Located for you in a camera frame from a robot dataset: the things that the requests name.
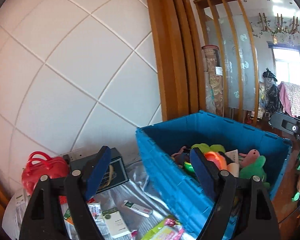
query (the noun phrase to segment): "orange toy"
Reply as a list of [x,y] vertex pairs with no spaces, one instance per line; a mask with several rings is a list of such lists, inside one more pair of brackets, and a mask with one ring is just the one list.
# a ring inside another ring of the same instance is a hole
[[227,162],[225,158],[216,152],[207,152],[204,154],[204,157],[218,167],[219,170],[226,170],[227,169]]

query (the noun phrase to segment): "window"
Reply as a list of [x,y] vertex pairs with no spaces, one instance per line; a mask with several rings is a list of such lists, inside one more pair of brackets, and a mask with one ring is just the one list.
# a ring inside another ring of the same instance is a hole
[[300,52],[289,49],[273,49],[277,84],[281,81],[300,85]]

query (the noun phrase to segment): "green plush toy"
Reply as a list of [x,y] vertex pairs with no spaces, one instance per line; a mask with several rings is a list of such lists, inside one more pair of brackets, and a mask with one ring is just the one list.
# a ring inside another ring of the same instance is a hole
[[254,163],[251,163],[250,165],[240,170],[239,178],[249,179],[252,176],[256,175],[260,177],[261,181],[263,182],[266,188],[270,188],[270,183],[266,182],[267,174],[263,169],[265,161],[266,158],[263,155],[259,156],[259,158],[257,158]]
[[221,144],[213,144],[209,146],[206,143],[201,143],[201,144],[195,144],[192,145],[191,149],[198,147],[202,153],[207,153],[207,152],[223,152],[225,153],[225,149]]

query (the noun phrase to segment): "bag handle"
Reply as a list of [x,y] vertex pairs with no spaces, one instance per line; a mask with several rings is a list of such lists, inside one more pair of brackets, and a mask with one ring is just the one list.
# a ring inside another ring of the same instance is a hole
[[40,158],[32,158],[31,160],[29,160],[27,162],[25,172],[30,172],[30,168],[33,166],[33,164],[32,164],[33,161],[42,162],[48,170],[51,169],[51,164],[48,161],[46,161],[44,159],[40,159]]
[[35,156],[36,154],[45,157],[45,158],[47,159],[47,161],[50,161],[50,160],[52,159],[49,155],[47,155],[47,154],[44,153],[44,152],[33,152],[33,153],[30,154],[30,156],[29,156],[29,158],[28,158],[28,161],[31,160],[32,157]]

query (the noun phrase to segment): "dark box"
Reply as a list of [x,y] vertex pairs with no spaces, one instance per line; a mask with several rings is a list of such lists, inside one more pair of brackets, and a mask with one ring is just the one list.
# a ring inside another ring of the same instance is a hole
[[[82,159],[78,159],[75,161],[70,162],[70,169],[71,172],[74,170],[82,170],[87,161],[92,160],[95,158],[95,155],[90,155],[84,157]],[[118,152],[116,148],[111,149],[111,162],[109,168],[107,169],[99,189],[97,193],[101,193],[118,185],[121,185],[125,182],[129,181],[127,176],[126,170],[124,168],[124,163],[122,161],[122,156]]]

